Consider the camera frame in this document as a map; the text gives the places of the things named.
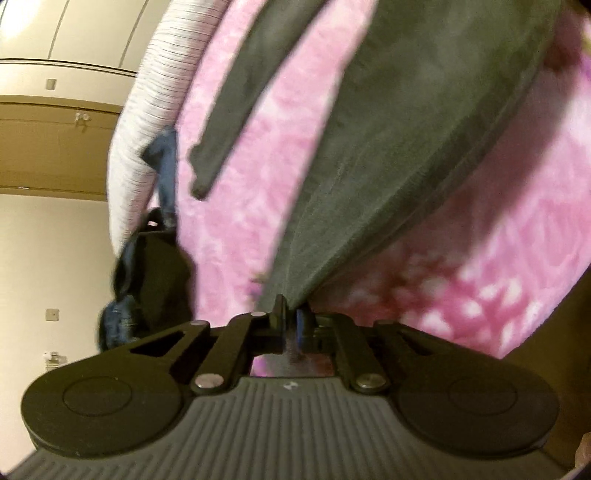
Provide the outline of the wall socket plate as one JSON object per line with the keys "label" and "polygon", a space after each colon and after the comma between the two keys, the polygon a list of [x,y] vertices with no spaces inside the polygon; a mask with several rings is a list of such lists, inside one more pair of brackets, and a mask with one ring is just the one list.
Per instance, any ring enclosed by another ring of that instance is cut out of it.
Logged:
{"label": "wall socket plate", "polygon": [[48,322],[57,322],[59,320],[59,310],[47,309],[45,312],[45,320]]}

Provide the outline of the white rolled duvet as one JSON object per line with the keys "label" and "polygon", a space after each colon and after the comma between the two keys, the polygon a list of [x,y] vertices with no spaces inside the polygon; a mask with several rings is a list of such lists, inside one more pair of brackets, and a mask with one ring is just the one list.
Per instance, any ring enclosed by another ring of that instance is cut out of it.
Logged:
{"label": "white rolled duvet", "polygon": [[115,254],[138,227],[155,186],[155,171],[141,154],[156,134],[176,123],[227,8],[226,1],[172,1],[148,42],[107,157],[109,237]]}

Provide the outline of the brown wooden door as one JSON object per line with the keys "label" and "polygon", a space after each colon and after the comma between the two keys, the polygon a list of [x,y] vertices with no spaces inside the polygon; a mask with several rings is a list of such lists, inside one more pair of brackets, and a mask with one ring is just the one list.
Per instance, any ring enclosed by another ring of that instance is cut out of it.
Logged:
{"label": "brown wooden door", "polygon": [[1,100],[3,194],[104,201],[117,109],[51,99]]}

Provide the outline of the blue denim jeans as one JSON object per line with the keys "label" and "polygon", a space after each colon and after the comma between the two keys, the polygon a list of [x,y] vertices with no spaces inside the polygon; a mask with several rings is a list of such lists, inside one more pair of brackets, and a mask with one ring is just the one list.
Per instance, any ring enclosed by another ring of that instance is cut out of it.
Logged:
{"label": "blue denim jeans", "polygon": [[[174,128],[168,127],[161,131],[140,154],[140,159],[156,174],[156,188],[158,206],[156,208],[166,212],[174,219],[177,233],[176,218],[176,162],[177,162],[177,134]],[[107,327],[105,321],[109,318],[108,308],[113,300],[103,309],[98,322],[98,347],[104,352],[114,349],[107,344]]]}

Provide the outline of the cream wardrobe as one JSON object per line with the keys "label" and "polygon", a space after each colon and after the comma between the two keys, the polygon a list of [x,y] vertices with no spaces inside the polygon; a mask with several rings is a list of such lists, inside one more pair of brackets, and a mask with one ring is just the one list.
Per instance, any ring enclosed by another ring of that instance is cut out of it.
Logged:
{"label": "cream wardrobe", "polygon": [[1,3],[1,60],[135,72],[169,3],[61,0]]}

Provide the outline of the pink floral bedspread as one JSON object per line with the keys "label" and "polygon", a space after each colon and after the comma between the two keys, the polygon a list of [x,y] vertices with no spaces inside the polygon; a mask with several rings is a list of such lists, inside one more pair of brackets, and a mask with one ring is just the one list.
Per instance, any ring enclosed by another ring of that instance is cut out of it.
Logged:
{"label": "pink floral bedspread", "polygon": [[[339,67],[372,3],[339,1],[322,14],[264,95],[211,199],[197,201],[189,150],[258,8],[255,1],[229,8],[177,122],[179,242],[197,266],[194,314],[215,326],[259,299]],[[475,172],[380,254],[325,281],[311,307],[366,325],[401,319],[503,356],[548,318],[588,266],[589,198],[590,17],[570,4],[522,107]]]}

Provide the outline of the dark grey jeans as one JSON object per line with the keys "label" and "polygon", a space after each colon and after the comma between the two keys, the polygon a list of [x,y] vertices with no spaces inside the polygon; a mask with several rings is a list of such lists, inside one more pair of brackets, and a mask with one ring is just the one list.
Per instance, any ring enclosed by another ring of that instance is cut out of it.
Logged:
{"label": "dark grey jeans", "polygon": [[297,306],[438,207],[499,139],[557,1],[233,1],[194,81],[197,303]]}

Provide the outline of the black garment pile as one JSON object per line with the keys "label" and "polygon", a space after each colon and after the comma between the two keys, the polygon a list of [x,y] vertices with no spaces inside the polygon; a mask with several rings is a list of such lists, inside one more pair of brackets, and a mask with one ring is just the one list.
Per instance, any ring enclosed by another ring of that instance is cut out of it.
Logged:
{"label": "black garment pile", "polygon": [[125,243],[113,274],[109,305],[110,348],[192,319],[188,286],[192,264],[179,249],[174,219],[150,210]]}

